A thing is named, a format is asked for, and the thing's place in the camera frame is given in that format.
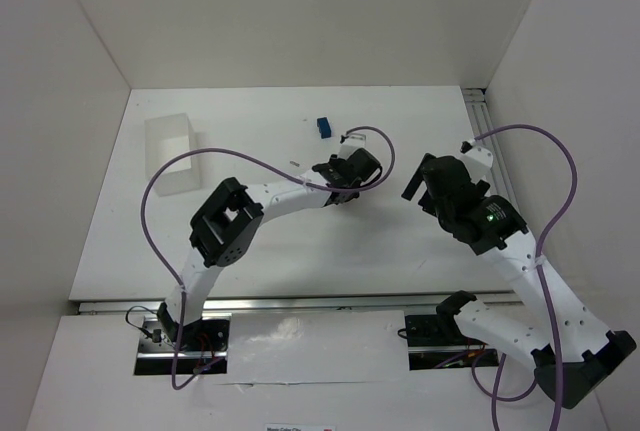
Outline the blue wood block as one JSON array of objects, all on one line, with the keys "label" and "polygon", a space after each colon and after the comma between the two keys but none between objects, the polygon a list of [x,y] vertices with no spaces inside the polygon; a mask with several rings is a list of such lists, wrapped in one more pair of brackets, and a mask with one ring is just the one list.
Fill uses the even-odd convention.
[{"label": "blue wood block", "polygon": [[333,132],[327,117],[317,118],[316,126],[322,139],[329,139],[332,137]]}]

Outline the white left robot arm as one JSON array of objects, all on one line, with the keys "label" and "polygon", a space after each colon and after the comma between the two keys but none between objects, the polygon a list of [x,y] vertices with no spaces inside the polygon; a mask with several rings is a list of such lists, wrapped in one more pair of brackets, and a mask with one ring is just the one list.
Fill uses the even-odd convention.
[{"label": "white left robot arm", "polygon": [[190,220],[191,251],[180,283],[161,304],[157,316],[172,342],[198,333],[205,301],[224,268],[243,258],[259,227],[295,212],[339,205],[359,197],[359,189],[382,172],[366,149],[348,157],[333,155],[293,179],[243,185],[223,180]]}]

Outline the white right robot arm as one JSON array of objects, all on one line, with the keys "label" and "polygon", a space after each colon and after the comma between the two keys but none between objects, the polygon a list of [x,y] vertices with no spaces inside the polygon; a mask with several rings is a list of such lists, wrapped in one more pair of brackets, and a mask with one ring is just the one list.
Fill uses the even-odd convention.
[{"label": "white right robot arm", "polygon": [[626,331],[597,318],[544,256],[526,221],[504,197],[492,195],[484,177],[492,153],[470,142],[458,156],[425,154],[402,196],[418,204],[441,228],[491,265],[537,319],[528,326],[458,291],[436,308],[448,338],[484,342],[533,372],[536,384],[565,409],[575,408],[637,348]]}]

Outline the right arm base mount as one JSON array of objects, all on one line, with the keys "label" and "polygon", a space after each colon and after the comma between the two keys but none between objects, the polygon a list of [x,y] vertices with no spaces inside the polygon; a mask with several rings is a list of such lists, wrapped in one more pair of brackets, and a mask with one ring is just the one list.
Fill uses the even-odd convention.
[{"label": "right arm base mount", "polygon": [[436,315],[406,315],[405,325],[397,331],[408,347],[409,369],[463,369],[496,367],[498,353],[476,339],[459,332],[448,335]]}]

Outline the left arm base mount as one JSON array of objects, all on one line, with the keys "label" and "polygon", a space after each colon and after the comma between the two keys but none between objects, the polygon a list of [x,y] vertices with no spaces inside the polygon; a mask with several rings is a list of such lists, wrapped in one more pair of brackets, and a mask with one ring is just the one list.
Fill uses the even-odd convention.
[{"label": "left arm base mount", "polygon": [[[135,376],[170,376],[175,342],[148,307],[135,305],[124,321],[138,332]],[[176,374],[187,376],[227,373],[230,318],[206,318],[194,331],[185,330],[178,351]]]}]

